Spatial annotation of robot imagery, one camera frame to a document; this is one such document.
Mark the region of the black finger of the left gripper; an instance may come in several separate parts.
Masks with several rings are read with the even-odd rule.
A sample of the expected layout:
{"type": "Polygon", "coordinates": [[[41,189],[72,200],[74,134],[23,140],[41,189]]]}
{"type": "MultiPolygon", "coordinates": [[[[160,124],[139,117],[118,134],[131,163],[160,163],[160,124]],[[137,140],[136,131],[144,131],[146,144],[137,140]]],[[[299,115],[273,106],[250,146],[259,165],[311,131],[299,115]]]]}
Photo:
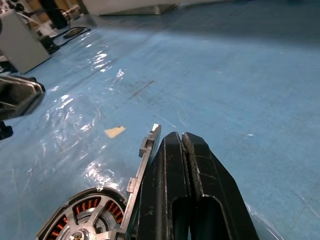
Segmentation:
{"type": "Polygon", "coordinates": [[[0,121],[31,114],[46,94],[34,77],[0,76],[0,121]]]}
{"type": "Polygon", "coordinates": [[[7,139],[13,135],[13,128],[6,125],[3,120],[0,120],[0,140],[7,139]]]}

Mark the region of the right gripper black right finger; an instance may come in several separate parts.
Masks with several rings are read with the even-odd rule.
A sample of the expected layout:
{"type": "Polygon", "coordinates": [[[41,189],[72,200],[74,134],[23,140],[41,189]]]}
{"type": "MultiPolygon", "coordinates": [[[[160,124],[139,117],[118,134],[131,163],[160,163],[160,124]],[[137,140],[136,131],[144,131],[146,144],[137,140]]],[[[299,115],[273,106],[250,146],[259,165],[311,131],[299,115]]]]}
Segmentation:
{"type": "Polygon", "coordinates": [[[260,240],[236,181],[195,134],[182,135],[193,209],[192,240],[260,240]]]}

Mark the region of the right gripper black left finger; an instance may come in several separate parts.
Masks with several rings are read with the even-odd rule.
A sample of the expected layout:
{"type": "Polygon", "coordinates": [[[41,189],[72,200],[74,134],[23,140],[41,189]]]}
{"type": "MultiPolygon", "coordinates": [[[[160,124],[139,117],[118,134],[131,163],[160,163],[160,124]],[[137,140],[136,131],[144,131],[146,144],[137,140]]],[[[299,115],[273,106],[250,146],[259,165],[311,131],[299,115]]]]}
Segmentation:
{"type": "Polygon", "coordinates": [[[188,240],[189,184],[177,132],[165,136],[141,185],[138,240],[188,240]]]}

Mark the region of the grey motor cover circuit board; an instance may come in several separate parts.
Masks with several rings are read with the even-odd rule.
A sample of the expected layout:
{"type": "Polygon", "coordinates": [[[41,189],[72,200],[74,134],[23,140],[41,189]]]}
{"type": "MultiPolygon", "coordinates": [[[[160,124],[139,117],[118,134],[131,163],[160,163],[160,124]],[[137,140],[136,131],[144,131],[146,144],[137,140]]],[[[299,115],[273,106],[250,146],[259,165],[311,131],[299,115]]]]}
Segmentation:
{"type": "Polygon", "coordinates": [[[141,188],[144,175],[152,163],[158,149],[162,126],[155,123],[148,135],[142,140],[137,173],[131,177],[127,186],[128,200],[122,223],[111,231],[109,240],[129,240],[136,233],[136,225],[140,211],[141,188]]]}

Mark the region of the black spoked rotor wheel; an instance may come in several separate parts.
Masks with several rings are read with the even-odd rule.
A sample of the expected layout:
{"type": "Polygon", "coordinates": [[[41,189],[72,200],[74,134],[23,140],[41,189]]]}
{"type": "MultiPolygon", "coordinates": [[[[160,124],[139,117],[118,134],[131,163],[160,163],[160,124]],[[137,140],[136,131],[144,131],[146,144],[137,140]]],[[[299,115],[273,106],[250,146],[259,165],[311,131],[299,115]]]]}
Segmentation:
{"type": "Polygon", "coordinates": [[[122,223],[127,200],[110,187],[88,188],[56,210],[36,240],[108,240],[122,223]]]}

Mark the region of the grey box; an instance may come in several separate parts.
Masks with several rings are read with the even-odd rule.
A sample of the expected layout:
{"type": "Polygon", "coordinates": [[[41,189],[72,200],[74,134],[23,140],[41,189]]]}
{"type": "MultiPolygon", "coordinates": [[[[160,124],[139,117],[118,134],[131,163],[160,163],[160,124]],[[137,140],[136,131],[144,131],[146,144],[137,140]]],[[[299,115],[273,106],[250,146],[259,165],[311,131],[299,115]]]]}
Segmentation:
{"type": "Polygon", "coordinates": [[[51,58],[35,31],[14,10],[0,14],[0,26],[0,51],[20,74],[51,58]]]}

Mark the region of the tan paper scrap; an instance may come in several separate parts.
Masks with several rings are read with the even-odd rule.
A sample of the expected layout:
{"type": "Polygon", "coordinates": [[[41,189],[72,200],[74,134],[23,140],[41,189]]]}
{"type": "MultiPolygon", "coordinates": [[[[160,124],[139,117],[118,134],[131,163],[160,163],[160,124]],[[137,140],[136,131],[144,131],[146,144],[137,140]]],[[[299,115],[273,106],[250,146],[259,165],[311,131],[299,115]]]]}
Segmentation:
{"type": "Polygon", "coordinates": [[[104,132],[110,139],[113,139],[116,136],[120,135],[125,130],[126,128],[124,126],[117,126],[117,127],[106,129],[104,132]]]}

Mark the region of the white panel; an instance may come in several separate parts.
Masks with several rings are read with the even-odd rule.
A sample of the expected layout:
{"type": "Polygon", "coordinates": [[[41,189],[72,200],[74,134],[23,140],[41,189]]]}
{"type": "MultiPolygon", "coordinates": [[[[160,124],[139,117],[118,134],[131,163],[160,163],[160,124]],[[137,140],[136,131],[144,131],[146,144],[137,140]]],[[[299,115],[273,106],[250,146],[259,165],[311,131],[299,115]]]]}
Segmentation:
{"type": "Polygon", "coordinates": [[[87,11],[96,16],[144,7],[180,4],[183,0],[82,0],[87,11]]]}

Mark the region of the dark upright post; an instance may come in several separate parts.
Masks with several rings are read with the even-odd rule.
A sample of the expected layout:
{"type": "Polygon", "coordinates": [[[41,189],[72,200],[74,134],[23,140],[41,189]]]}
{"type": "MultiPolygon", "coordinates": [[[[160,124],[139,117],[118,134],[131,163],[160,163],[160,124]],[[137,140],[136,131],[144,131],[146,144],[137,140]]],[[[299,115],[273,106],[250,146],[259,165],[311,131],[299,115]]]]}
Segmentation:
{"type": "Polygon", "coordinates": [[[58,29],[63,29],[68,26],[68,22],[65,19],[63,13],[58,8],[55,0],[38,0],[39,4],[47,14],[53,25],[58,29]]]}

